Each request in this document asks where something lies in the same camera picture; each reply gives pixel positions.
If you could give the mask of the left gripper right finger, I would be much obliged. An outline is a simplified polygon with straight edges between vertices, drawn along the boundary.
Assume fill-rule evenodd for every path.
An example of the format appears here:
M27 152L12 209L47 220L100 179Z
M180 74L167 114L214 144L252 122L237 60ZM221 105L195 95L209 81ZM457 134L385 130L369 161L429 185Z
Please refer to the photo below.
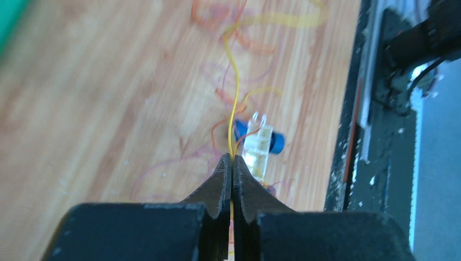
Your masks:
M236 260L413 260L409 240L387 214L297 212L233 159Z

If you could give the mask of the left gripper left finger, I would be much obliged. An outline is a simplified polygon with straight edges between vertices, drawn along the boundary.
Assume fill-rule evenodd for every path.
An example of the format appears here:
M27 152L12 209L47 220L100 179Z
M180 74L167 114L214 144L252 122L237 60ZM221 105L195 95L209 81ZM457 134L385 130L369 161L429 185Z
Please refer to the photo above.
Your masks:
M232 159L177 203L82 203L60 220L43 260L226 260Z

